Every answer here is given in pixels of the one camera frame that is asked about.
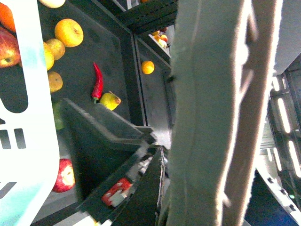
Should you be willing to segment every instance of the dark tray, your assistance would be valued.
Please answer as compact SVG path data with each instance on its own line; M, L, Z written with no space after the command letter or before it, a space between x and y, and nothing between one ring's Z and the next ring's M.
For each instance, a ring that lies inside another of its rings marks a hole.
M43 41L55 37L55 25L64 18L77 21L84 32L83 42L66 48L65 55L49 70L58 72L63 79L63 88L53 93L52 99L91 102L95 83L92 63L96 62L103 72L103 92L112 91L121 98L114 111L143 126L132 33L96 0L70 0L56 9L38 2L38 7ZM24 111L28 101L22 68L17 65L1 69L0 74L0 96L5 107L15 113Z
M147 125L154 129L158 143L170 149L172 124L175 117L175 95L172 83L167 82L171 73L170 64L143 40L137 40L139 65L147 60L155 65L152 74L144 74L140 69Z

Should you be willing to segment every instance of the pear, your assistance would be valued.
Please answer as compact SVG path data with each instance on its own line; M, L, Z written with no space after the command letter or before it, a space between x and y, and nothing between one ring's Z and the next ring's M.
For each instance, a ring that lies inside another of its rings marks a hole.
M121 103L121 99L110 91L109 93L103 94L99 103L113 111Z

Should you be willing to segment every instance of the yellow apple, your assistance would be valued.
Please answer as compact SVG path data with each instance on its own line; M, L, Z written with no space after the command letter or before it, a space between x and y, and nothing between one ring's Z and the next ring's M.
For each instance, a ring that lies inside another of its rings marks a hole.
M60 59L65 54L65 46L59 39L49 39L46 43L51 48L55 60Z
M165 41L159 39L158 42L159 42L160 46L162 46L163 48L166 48L166 47L167 47L167 43L166 43Z
M66 47L75 47L84 40L84 33L75 20L63 19L55 26L55 37Z

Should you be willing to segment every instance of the white object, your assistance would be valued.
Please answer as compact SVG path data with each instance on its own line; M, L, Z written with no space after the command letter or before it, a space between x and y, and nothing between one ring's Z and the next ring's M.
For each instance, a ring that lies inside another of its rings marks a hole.
M28 108L22 113L8 111L0 100L0 118L6 122L0 130L7 130L11 145L11 149L0 145L0 182L16 182L0 199L0 225L28 226L55 183L59 148L37 1L0 2L14 16L28 96ZM14 129L23 130L25 149L18 148Z
M49 8L59 8L65 3L65 0L39 0L39 1L44 6L47 6Z

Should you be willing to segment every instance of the metal frame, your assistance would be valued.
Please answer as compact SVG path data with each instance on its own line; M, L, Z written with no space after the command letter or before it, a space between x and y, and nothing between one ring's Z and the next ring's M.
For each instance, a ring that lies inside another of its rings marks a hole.
M147 35L173 25L177 14L178 0L151 0L139 4L117 18L133 33Z

